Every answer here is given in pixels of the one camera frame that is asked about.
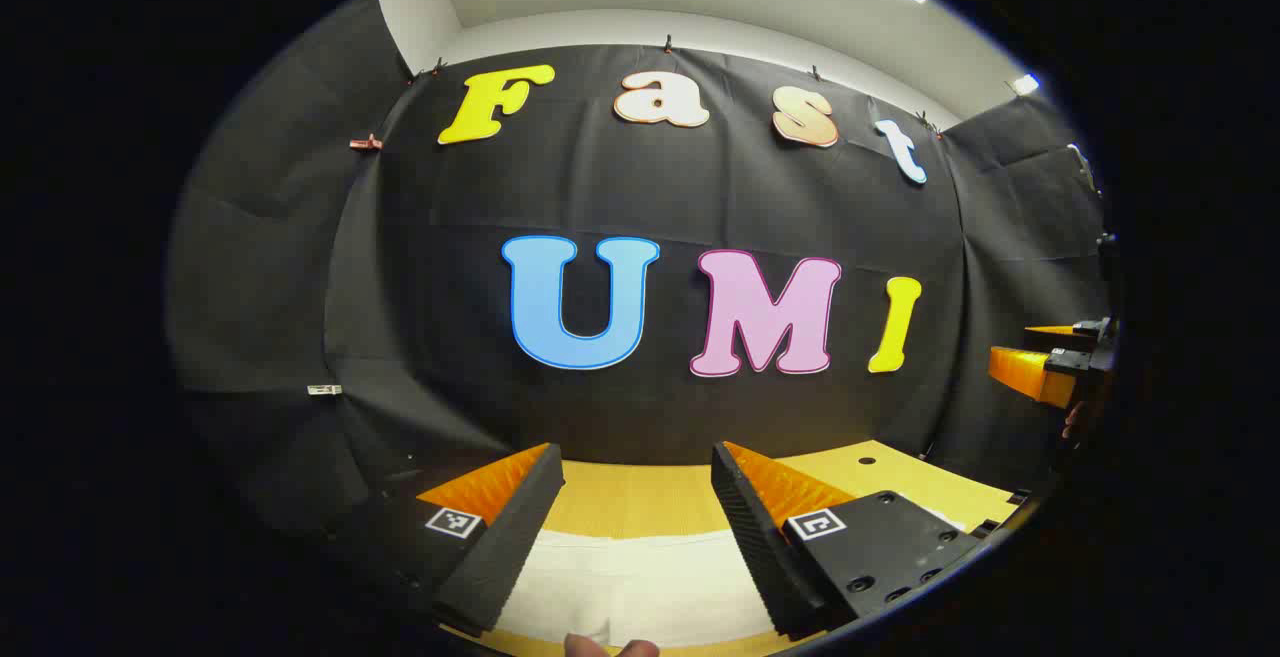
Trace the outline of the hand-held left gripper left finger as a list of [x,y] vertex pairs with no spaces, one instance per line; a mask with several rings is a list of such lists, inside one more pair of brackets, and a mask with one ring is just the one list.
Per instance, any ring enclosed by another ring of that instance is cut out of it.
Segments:
[[375,517],[376,574],[410,610],[458,631],[490,631],[564,485],[543,443],[429,488]]

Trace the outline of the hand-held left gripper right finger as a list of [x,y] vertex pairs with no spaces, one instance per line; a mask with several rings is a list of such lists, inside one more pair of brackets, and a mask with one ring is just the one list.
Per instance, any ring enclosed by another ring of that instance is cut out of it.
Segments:
[[730,442],[713,447],[710,484],[774,630],[792,642],[891,610],[988,535],[899,492],[855,497]]

